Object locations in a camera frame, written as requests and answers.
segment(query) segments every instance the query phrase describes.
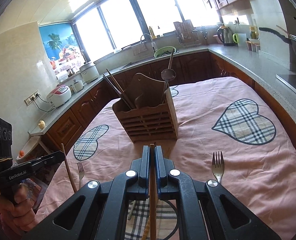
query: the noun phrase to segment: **faucet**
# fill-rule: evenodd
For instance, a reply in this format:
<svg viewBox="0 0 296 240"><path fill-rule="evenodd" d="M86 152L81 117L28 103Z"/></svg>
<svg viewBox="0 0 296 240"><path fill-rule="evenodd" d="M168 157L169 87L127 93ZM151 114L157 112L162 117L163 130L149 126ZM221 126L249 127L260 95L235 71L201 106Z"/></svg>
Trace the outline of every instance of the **faucet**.
<svg viewBox="0 0 296 240"><path fill-rule="evenodd" d="M148 34L148 33L144 33L143 35L141 35L141 37L140 37L140 43L142 42L141 38L144 37L144 35L148 35L148 36L150 37L150 40L151 40L151 46L152 46L153 52L156 52L156 50L158 50L158 48L157 48L156 43L152 40L152 37L151 37L150 34Z"/></svg>

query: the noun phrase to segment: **fork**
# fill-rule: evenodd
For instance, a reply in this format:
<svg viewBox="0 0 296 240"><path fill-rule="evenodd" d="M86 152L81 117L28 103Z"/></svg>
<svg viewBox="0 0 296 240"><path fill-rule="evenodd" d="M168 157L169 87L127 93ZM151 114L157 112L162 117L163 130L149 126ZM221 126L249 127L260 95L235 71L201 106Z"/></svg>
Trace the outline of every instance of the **fork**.
<svg viewBox="0 0 296 240"><path fill-rule="evenodd" d="M221 177L224 174L224 157L223 153L220 151L221 158L219 158L219 151L218 154L216 152L213 153L212 155L212 165L211 169L213 174L215 175L218 183L221 183Z"/></svg>
<svg viewBox="0 0 296 240"><path fill-rule="evenodd" d="M84 168L83 168L81 162L78 162L77 166L78 166L78 170L79 170L79 189L81 189L81 181L82 181L82 178L85 175L85 171L84 171Z"/></svg>

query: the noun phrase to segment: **rice cooker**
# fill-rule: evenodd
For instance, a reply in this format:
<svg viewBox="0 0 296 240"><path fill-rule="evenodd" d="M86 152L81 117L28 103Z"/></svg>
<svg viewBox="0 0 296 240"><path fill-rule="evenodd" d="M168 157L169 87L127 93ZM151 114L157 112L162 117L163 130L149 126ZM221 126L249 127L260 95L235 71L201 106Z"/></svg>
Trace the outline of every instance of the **rice cooker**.
<svg viewBox="0 0 296 240"><path fill-rule="evenodd" d="M70 98L71 98L71 90L66 85L56 87L47 95L48 103L55 108L62 106Z"/></svg>
<svg viewBox="0 0 296 240"><path fill-rule="evenodd" d="M81 76L84 81L88 84L99 77L98 70L95 63L88 62L80 67Z"/></svg>

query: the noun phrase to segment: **power outlet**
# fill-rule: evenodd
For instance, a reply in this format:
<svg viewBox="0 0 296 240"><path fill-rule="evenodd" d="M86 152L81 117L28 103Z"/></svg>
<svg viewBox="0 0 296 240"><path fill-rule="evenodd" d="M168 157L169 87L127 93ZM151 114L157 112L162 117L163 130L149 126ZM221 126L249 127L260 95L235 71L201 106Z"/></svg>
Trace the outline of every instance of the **power outlet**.
<svg viewBox="0 0 296 240"><path fill-rule="evenodd" d="M37 90L36 92L34 92L32 95L30 95L28 98L24 100L27 106L30 105L34 99L37 98L36 95L40 95L39 90Z"/></svg>

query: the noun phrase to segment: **electrical cord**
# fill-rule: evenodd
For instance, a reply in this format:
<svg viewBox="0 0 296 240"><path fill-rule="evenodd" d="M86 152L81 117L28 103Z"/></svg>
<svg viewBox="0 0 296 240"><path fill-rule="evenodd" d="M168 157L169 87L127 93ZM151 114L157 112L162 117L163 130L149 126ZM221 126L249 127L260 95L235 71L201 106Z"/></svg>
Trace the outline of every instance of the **electrical cord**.
<svg viewBox="0 0 296 240"><path fill-rule="evenodd" d="M44 101L41 97L40 97L40 95L39 94L36 94L35 95L36 97L38 97L38 98L40 98L42 101Z"/></svg>
<svg viewBox="0 0 296 240"><path fill-rule="evenodd" d="M46 111L46 110L43 110L43 109L41 109L38 105L37 105L37 103L36 103L36 101L35 101L35 99L33 98L32 99L32 101L34 101L34 103L35 103L35 105L41 110L41 111L44 111L44 112L46 112L46 113L49 113L49 112L51 112L53 109L51 109L50 111Z"/></svg>

